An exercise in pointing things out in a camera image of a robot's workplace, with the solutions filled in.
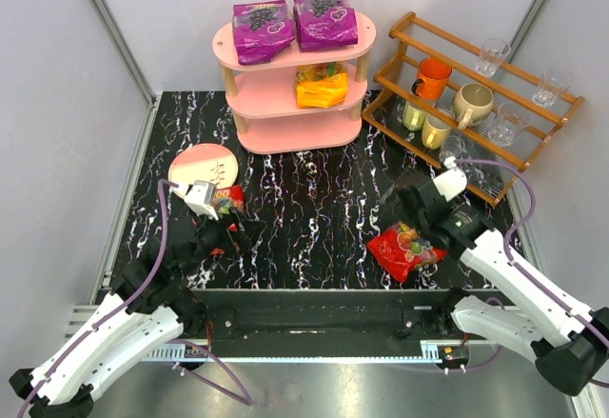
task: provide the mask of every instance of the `snack bag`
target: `snack bag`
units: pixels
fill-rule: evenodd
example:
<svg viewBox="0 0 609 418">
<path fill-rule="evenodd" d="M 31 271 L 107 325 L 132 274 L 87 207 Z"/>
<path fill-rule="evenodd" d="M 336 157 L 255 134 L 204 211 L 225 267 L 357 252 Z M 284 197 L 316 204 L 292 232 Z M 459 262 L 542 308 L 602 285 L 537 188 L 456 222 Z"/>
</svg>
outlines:
<svg viewBox="0 0 609 418">
<path fill-rule="evenodd" d="M 246 197 L 244 190 L 241 185 L 235 185 L 233 187 L 216 189 L 211 205 L 220 214 L 227 215 L 230 208 L 235 208 L 239 212 L 246 213 Z M 228 230 L 236 231 L 237 227 L 231 225 Z M 215 249 L 211 252 L 211 255 L 222 254 L 225 251 L 223 249 Z"/>
<path fill-rule="evenodd" d="M 294 22 L 285 1 L 232 8 L 232 33 L 239 64 L 267 63 L 294 40 Z"/>
<path fill-rule="evenodd" d="M 349 0 L 294 0 L 296 34 L 302 51 L 358 43 L 358 24 Z"/>
<path fill-rule="evenodd" d="M 406 280 L 412 269 L 437 263 L 448 254 L 443 249 L 434 249 L 404 223 L 393 225 L 372 239 L 368 248 L 379 264 L 400 283 Z"/>
<path fill-rule="evenodd" d="M 299 66 L 296 73 L 298 107 L 326 108 L 344 101 L 348 89 L 346 64 Z"/>
</svg>

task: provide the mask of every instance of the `wooden shelf leg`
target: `wooden shelf leg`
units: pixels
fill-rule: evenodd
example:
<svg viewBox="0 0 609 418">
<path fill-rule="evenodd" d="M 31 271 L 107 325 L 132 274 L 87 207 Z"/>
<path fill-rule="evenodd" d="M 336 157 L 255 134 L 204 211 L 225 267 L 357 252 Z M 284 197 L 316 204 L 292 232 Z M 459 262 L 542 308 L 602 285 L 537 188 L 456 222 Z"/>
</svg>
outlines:
<svg viewBox="0 0 609 418">
<path fill-rule="evenodd" d="M 236 96 L 237 95 L 237 84 L 235 83 L 235 75 L 231 69 L 220 66 L 222 71 L 222 79 L 225 82 L 226 95 Z"/>
<path fill-rule="evenodd" d="M 235 119 L 235 125 L 237 126 L 237 132 L 240 134 L 245 134 L 247 132 L 247 122 L 245 118 L 241 115 L 238 115 L 234 111 L 232 112 L 232 117 Z"/>
<path fill-rule="evenodd" d="M 358 102 L 351 108 L 351 119 L 353 121 L 358 121 L 362 117 L 362 102 Z"/>
<path fill-rule="evenodd" d="M 361 83 L 368 74 L 368 66 L 370 66 L 370 51 L 358 58 L 358 68 L 355 71 L 355 81 Z"/>
</svg>

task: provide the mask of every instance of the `clear drinking glass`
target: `clear drinking glass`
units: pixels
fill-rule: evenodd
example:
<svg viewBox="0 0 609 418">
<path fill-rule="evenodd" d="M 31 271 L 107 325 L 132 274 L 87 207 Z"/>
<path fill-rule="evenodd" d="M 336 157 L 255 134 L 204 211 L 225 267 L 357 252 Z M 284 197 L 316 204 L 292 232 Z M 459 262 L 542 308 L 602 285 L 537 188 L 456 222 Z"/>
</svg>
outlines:
<svg viewBox="0 0 609 418">
<path fill-rule="evenodd" d="M 488 39 L 480 49 L 476 64 L 476 72 L 485 77 L 492 77 L 507 55 L 510 54 L 510 44 L 501 39 Z"/>
<path fill-rule="evenodd" d="M 461 158 L 465 153 L 465 143 L 456 135 L 449 135 L 440 148 L 440 163 L 444 164 L 446 159 L 454 156 Z"/>
<path fill-rule="evenodd" d="M 501 104 L 488 131 L 488 138 L 495 145 L 507 147 L 533 121 L 533 113 L 514 102 Z"/>
<path fill-rule="evenodd" d="M 573 75 L 566 70 L 550 69 L 543 73 L 533 102 L 538 106 L 550 107 L 573 83 Z"/>
</svg>

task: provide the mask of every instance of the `pink shelf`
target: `pink shelf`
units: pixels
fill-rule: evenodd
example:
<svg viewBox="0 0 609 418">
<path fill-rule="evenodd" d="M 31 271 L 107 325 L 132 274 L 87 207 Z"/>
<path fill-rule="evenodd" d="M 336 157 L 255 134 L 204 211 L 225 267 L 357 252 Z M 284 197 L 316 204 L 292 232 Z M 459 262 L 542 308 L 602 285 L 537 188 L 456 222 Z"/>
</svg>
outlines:
<svg viewBox="0 0 609 418">
<path fill-rule="evenodd" d="M 230 107 L 244 118 L 274 118 L 278 116 L 318 113 L 327 109 L 300 109 L 296 105 L 294 82 L 297 68 L 244 72 L 235 77 L 236 96 L 226 96 Z M 365 95 L 367 81 L 355 81 L 355 66 L 348 65 L 349 90 L 346 99 L 332 109 L 350 109 Z"/>
<path fill-rule="evenodd" d="M 239 140 L 258 154 L 340 147 L 352 142 L 362 128 L 362 120 L 351 120 L 349 110 L 246 121 L 248 130 L 238 133 Z"/>
<path fill-rule="evenodd" d="M 358 11 L 356 13 L 359 33 L 359 41 L 356 45 L 350 45 L 337 50 L 301 52 L 298 42 L 294 41 L 289 49 L 285 49 L 277 54 L 270 63 L 242 66 L 237 62 L 237 50 L 235 50 L 232 39 L 232 25 L 228 23 L 216 32 L 216 35 L 213 37 L 213 52 L 223 66 L 242 72 L 289 68 L 302 64 L 321 64 L 359 58 L 370 50 L 377 31 L 367 16 Z"/>
</svg>

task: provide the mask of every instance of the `yellow cup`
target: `yellow cup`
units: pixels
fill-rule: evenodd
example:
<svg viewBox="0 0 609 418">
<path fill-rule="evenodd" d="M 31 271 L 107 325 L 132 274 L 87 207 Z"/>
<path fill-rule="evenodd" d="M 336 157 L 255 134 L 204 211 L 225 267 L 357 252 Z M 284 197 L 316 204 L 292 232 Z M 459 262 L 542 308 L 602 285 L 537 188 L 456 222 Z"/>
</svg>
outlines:
<svg viewBox="0 0 609 418">
<path fill-rule="evenodd" d="M 429 149 L 438 149 L 450 135 L 451 130 L 450 125 L 441 119 L 427 115 L 425 124 L 422 126 L 422 144 Z"/>
<path fill-rule="evenodd" d="M 426 104 L 432 105 L 434 101 L 426 102 Z M 419 130 L 422 128 L 423 123 L 427 118 L 427 110 L 419 109 L 410 101 L 406 101 L 406 105 L 403 108 L 403 125 L 410 130 Z"/>
</svg>

